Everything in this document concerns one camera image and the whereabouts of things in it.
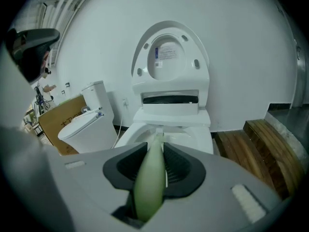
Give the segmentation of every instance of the sticker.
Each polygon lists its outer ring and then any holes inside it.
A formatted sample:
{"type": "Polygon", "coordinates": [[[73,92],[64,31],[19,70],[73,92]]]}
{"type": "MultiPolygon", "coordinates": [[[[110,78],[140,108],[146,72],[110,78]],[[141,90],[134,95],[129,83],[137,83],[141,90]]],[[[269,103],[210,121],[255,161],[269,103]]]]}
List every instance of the sticker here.
{"type": "Polygon", "coordinates": [[[156,63],[154,64],[154,66],[157,67],[157,68],[162,68],[163,62],[162,62],[162,61],[156,62],[156,63]]]}
{"type": "Polygon", "coordinates": [[[155,49],[156,58],[157,58],[157,49],[158,49],[158,58],[160,60],[177,58],[177,50],[175,45],[156,47],[155,49]]]}

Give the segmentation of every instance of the black slot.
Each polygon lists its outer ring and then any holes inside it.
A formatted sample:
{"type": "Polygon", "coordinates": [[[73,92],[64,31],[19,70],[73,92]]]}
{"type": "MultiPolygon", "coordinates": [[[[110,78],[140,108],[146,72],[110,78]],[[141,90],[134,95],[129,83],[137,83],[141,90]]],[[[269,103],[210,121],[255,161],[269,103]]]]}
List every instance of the black slot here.
{"type": "Polygon", "coordinates": [[[166,95],[147,97],[143,99],[143,104],[185,104],[198,103],[198,96],[194,95],[166,95]]]}

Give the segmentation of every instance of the toilet bowl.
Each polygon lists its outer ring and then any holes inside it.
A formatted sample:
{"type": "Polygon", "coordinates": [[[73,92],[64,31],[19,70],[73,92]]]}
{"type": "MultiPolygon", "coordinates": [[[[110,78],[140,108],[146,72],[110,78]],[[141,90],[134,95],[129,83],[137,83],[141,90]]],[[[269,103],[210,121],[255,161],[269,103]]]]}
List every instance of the toilet bowl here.
{"type": "Polygon", "coordinates": [[[110,149],[116,142],[117,133],[103,81],[89,83],[82,94],[90,110],[74,118],[59,132],[58,138],[79,153],[110,149]]]}
{"type": "Polygon", "coordinates": [[[165,142],[213,154],[205,109],[209,59],[200,39],[185,25],[164,21],[141,37],[131,68],[140,109],[116,147],[153,141],[162,127],[165,142]]]}

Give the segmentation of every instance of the electrical outlet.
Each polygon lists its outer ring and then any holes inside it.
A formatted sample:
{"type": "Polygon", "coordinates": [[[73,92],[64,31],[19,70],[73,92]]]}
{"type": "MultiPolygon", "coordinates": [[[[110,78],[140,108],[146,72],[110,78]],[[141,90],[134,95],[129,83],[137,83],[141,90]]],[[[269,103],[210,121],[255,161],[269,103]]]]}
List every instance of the electrical outlet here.
{"type": "Polygon", "coordinates": [[[123,104],[124,106],[129,106],[129,102],[127,101],[127,98],[123,98],[123,99],[122,99],[122,104],[123,104]]]}

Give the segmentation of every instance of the toilet tank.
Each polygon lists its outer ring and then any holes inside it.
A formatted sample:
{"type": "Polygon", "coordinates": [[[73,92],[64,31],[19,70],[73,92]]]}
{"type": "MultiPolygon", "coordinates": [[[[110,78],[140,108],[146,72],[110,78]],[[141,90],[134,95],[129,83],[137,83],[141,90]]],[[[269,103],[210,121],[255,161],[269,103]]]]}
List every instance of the toilet tank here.
{"type": "Polygon", "coordinates": [[[112,120],[114,119],[112,106],[108,99],[103,81],[97,81],[87,84],[87,86],[82,89],[82,94],[90,110],[102,107],[103,113],[106,116],[110,117],[112,120]]]}

